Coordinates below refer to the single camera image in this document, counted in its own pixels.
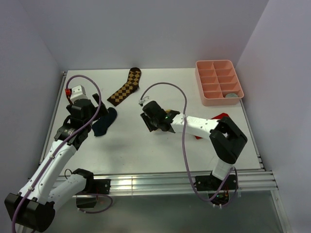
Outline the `grey ankle sock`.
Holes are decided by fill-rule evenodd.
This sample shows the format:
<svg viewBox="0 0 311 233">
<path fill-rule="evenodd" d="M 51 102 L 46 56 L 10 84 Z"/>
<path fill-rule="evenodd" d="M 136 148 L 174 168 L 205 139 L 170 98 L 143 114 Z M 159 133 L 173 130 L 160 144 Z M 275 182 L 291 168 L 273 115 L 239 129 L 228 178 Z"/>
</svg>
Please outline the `grey ankle sock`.
<svg viewBox="0 0 311 233">
<path fill-rule="evenodd" d="M 226 94 L 225 98 L 232 99 L 232 98 L 239 98 L 239 96 L 236 93 L 228 93 Z"/>
</svg>

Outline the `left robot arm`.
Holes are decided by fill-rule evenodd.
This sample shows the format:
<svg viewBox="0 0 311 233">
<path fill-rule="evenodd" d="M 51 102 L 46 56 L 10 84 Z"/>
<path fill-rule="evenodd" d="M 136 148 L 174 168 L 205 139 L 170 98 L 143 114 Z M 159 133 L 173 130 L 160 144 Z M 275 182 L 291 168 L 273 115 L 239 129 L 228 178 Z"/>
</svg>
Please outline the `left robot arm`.
<svg viewBox="0 0 311 233">
<path fill-rule="evenodd" d="M 70 113 L 58 129 L 49 153 L 35 174 L 17 194 L 9 193 L 4 204 L 12 224 L 44 232 L 53 222 L 56 211 L 72 196 L 94 190 L 94 174 L 78 168 L 59 187 L 53 188 L 69 159 L 87 139 L 93 121 L 109 112 L 98 94 L 89 99 L 77 99 L 66 109 Z"/>
</svg>

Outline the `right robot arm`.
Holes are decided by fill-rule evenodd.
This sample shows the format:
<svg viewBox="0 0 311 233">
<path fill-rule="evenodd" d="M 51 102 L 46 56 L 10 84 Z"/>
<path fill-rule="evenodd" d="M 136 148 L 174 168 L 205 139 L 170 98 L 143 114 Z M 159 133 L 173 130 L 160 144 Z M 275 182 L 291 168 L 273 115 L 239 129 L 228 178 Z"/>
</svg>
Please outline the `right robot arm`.
<svg viewBox="0 0 311 233">
<path fill-rule="evenodd" d="M 226 185 L 226 175 L 247 143 L 247 137 L 230 117 L 204 119 L 186 116 L 174 110 L 166 112 L 154 100 L 141 100 L 139 105 L 143 110 L 140 116 L 150 132 L 161 130 L 188 133 L 210 140 L 218 156 L 218 162 L 210 177 L 211 186 L 221 189 Z"/>
</svg>

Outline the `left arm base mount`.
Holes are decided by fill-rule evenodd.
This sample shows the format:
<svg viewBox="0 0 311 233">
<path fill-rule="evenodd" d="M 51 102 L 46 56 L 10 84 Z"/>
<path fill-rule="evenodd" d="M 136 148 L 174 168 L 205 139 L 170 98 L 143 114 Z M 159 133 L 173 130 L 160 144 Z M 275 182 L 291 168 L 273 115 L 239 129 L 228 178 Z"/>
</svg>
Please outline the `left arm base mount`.
<svg viewBox="0 0 311 233">
<path fill-rule="evenodd" d="M 78 208 L 87 209 L 94 208 L 99 200 L 99 197 L 90 194 L 105 194 L 110 191 L 110 179 L 95 179 L 92 187 L 87 191 L 81 191 L 76 198 L 76 206 Z"/>
</svg>

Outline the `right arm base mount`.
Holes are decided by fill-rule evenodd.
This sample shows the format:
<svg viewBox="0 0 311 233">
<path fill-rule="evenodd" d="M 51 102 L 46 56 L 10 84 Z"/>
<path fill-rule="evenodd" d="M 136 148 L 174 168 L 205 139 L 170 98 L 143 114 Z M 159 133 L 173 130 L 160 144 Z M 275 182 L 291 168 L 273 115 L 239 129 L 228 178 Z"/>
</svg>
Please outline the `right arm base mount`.
<svg viewBox="0 0 311 233">
<path fill-rule="evenodd" d="M 224 184 L 210 175 L 195 176 L 194 190 L 199 199 L 208 201 L 214 208 L 222 209 L 237 196 L 238 181 L 236 175 L 229 175 Z"/>
</svg>

